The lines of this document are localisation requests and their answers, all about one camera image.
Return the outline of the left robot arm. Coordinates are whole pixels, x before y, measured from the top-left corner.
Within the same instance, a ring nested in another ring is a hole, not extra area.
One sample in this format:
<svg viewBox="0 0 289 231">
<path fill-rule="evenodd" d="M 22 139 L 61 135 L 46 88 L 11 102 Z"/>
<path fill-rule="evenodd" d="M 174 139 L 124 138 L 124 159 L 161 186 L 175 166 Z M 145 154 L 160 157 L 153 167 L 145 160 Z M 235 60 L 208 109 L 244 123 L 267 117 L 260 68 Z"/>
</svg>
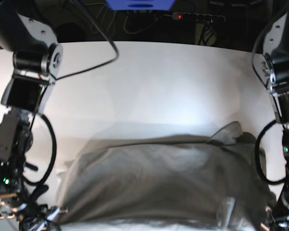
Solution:
<svg viewBox="0 0 289 231">
<path fill-rule="evenodd" d="M 254 149 L 254 160 L 258 176 L 269 185 L 283 184 L 277 203 L 269 207 L 267 225 L 270 231 L 289 231 L 289 0 L 274 15 L 258 35 L 252 49 L 255 55 L 259 45 L 263 46 L 262 70 L 265 80 L 261 84 L 269 92 L 275 107 L 275 120 L 268 123 L 258 135 Z M 286 160 L 284 178 L 269 180 L 260 164 L 260 142 L 265 133 L 274 125 L 283 128 L 282 150 Z"/>
</svg>

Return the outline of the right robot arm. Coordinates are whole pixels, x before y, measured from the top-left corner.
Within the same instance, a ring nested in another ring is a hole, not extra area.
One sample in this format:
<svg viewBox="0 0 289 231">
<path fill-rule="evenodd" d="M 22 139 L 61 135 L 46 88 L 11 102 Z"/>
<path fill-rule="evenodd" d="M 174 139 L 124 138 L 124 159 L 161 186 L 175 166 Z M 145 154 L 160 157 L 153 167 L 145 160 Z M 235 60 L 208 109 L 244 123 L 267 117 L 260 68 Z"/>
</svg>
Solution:
<svg viewBox="0 0 289 231">
<path fill-rule="evenodd" d="M 54 130 L 43 110 L 55 86 L 63 57 L 53 29 L 46 23 L 18 13 L 10 0 L 0 0 L 0 46 L 13 53 L 14 71 L 1 99 L 8 108 L 0 123 L 0 202 L 9 212 L 0 219 L 15 218 L 21 231 L 58 231 L 55 218 L 66 210 L 37 203 L 48 190 L 48 179 L 57 154 Z M 31 182 L 24 169 L 38 168 L 26 161 L 32 146 L 32 126 L 39 116 L 46 123 L 52 152 L 41 180 Z"/>
</svg>

